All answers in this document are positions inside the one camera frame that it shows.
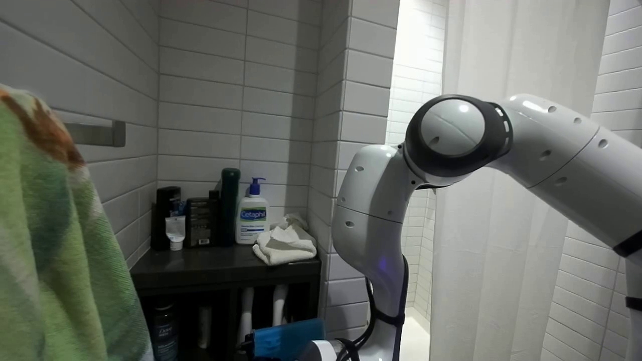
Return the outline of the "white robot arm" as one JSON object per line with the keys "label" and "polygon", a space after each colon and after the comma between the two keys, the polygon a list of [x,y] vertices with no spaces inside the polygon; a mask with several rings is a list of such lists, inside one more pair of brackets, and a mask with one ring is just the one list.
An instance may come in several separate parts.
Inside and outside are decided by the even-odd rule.
{"label": "white robot arm", "polygon": [[436,190],[432,361],[528,361],[546,324],[523,288],[555,272],[562,226],[576,223],[626,268],[639,361],[642,150],[572,109],[532,94],[500,103],[428,101],[398,146],[354,153],[332,211],[332,250],[364,278],[368,321],[354,340],[318,341],[323,361],[399,361],[409,284],[401,227],[409,198]]}

